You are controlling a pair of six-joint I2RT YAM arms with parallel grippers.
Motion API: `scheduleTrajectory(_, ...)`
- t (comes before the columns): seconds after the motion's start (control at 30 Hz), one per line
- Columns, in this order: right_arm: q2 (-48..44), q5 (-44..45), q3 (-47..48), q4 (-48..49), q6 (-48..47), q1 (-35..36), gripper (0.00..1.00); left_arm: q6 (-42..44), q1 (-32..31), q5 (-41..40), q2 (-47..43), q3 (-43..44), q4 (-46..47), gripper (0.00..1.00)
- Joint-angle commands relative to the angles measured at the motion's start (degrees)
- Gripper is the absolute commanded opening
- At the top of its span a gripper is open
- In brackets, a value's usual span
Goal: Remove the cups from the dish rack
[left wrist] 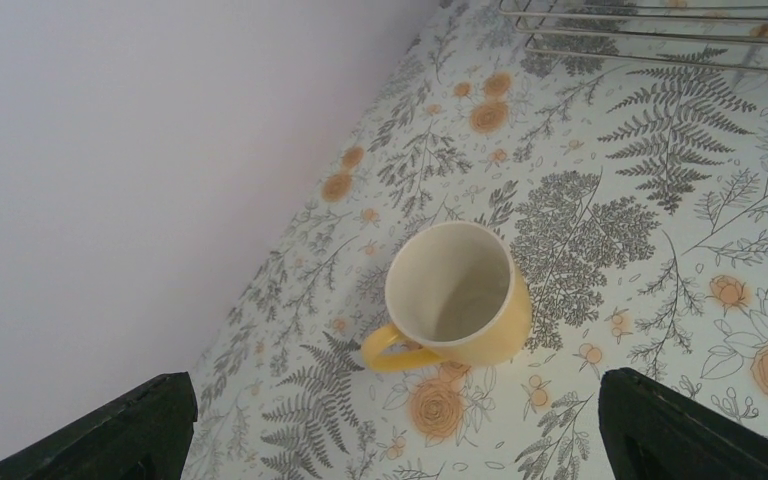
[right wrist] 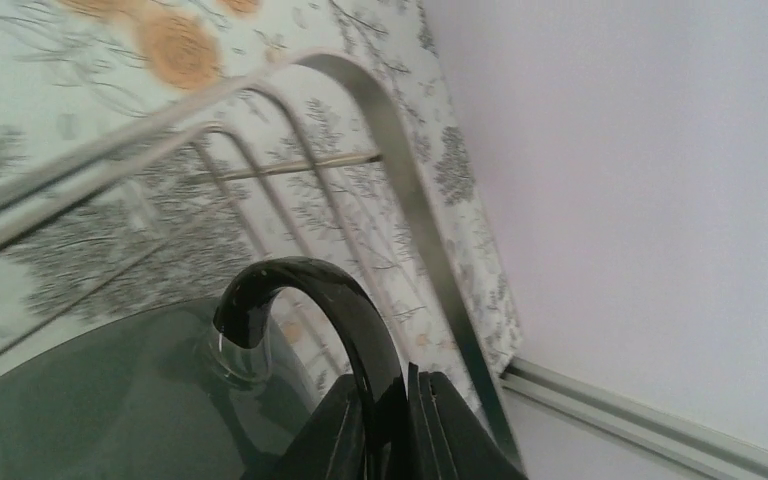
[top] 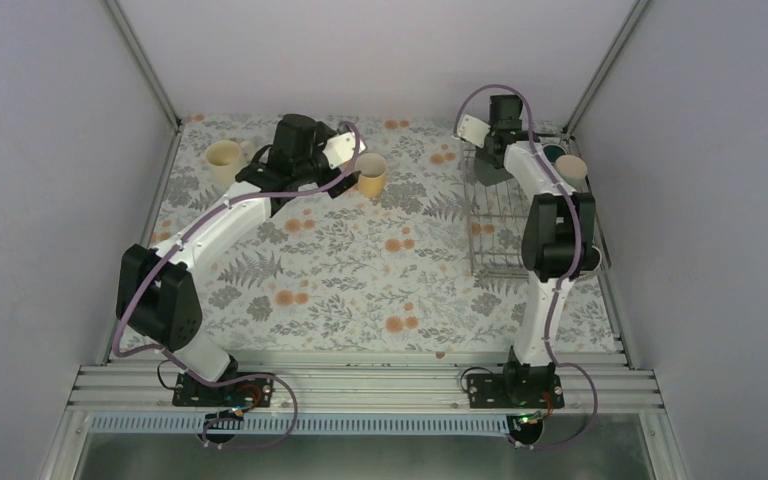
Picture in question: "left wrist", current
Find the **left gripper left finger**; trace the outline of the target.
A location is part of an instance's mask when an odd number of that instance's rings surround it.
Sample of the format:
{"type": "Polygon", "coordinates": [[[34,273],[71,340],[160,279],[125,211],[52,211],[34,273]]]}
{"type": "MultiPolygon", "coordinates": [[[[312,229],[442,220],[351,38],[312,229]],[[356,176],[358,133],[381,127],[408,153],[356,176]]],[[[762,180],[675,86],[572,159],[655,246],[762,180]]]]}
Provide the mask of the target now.
{"type": "Polygon", "coordinates": [[[154,377],[0,461],[0,479],[179,479],[198,417],[187,372],[154,377]]]}

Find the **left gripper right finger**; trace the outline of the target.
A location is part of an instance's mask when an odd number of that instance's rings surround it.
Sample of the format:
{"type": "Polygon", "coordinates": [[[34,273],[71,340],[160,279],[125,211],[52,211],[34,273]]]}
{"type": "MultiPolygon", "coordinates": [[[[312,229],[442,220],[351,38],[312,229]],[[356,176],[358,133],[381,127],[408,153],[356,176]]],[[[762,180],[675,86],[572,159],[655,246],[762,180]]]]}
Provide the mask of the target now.
{"type": "Polygon", "coordinates": [[[598,417],[616,479],[768,479],[768,438],[632,368],[602,376],[598,417]]]}

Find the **yellow mug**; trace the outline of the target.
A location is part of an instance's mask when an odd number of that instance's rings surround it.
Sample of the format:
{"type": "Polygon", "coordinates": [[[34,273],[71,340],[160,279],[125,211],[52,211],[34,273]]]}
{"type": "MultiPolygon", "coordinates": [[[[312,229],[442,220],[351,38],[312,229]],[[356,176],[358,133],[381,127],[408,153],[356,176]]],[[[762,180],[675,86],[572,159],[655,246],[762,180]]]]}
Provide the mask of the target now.
{"type": "Polygon", "coordinates": [[[413,235],[385,279],[389,323],[370,333],[370,370],[399,372],[446,361],[488,367],[515,358],[532,329],[528,286],[509,247],[488,228],[449,221],[413,235]]]}

